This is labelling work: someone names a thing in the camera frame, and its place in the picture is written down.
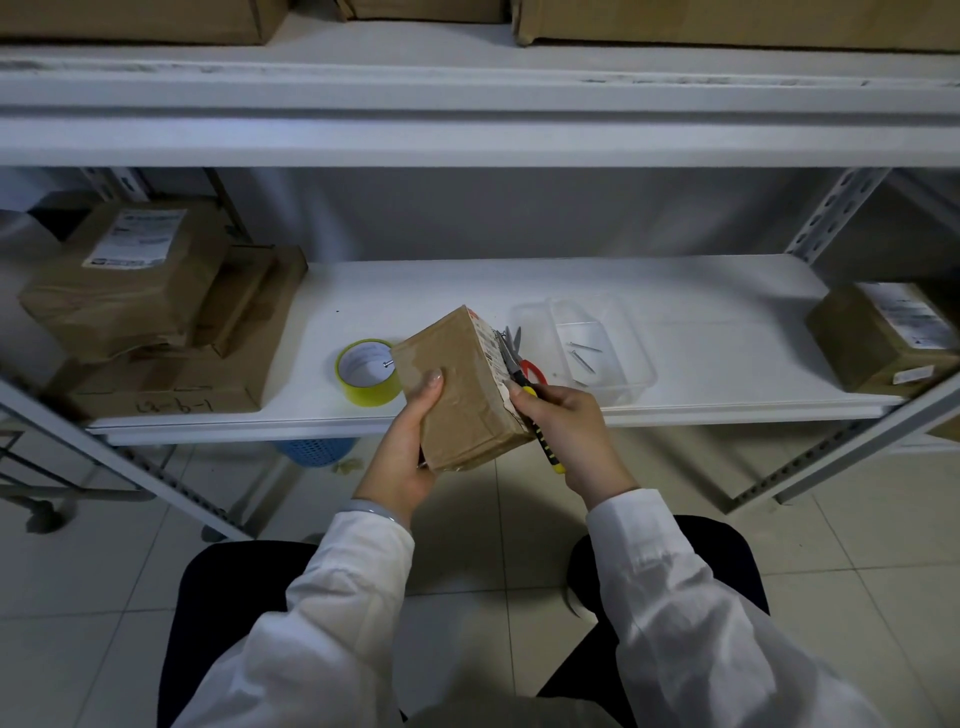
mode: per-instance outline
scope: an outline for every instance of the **packing tape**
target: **packing tape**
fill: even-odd
[[[337,356],[335,374],[347,399],[358,407],[379,407],[400,393],[390,343],[380,339],[355,341]]]

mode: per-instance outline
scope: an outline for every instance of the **woman's left hand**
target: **woman's left hand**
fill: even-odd
[[[410,528],[414,511],[433,489],[437,476],[427,468],[418,468],[420,461],[420,422],[437,403],[444,390],[444,374],[427,372],[420,387],[407,400],[394,418],[373,461],[367,468],[355,498],[371,500],[393,513]]]

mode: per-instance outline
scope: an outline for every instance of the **cardboard box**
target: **cardboard box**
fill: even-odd
[[[537,38],[774,48],[960,50],[956,0],[513,0]]]
[[[505,23],[507,0],[337,0],[344,20]]]
[[[0,37],[266,43],[289,0],[0,0]]]
[[[229,246],[211,202],[101,205],[37,271],[20,304],[83,363],[187,346]]]
[[[225,359],[124,356],[100,365],[69,362],[44,399],[74,420],[255,412],[305,272],[299,248],[276,248],[276,265],[234,331]]]
[[[235,245],[227,253],[217,278],[210,285],[197,315],[189,347],[161,345],[134,352],[137,357],[223,358],[230,349],[233,330],[240,323],[260,284],[276,262],[273,248]]]
[[[534,439],[510,402],[493,329],[465,305],[391,353],[408,397],[427,372],[444,372],[444,393],[420,432],[431,470],[470,470]]]
[[[912,283],[840,286],[806,325],[847,392],[914,397],[960,369],[960,332]]]

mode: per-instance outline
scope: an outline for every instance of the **blue basket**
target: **blue basket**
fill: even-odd
[[[356,438],[340,440],[280,440],[274,447],[302,468],[324,468],[347,455]]]

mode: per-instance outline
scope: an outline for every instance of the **metal shelf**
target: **metal shelf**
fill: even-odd
[[[960,165],[955,56],[518,48],[309,11],[264,47],[4,47],[0,163]]]
[[[835,383],[804,315],[827,292],[791,255],[351,262],[311,266],[259,412],[99,420],[114,445],[352,437],[383,432],[402,406],[363,409],[333,377],[358,339],[400,341],[468,304],[496,327],[559,295],[610,293],[631,311],[658,381],[608,423],[697,425],[881,417],[900,398]]]

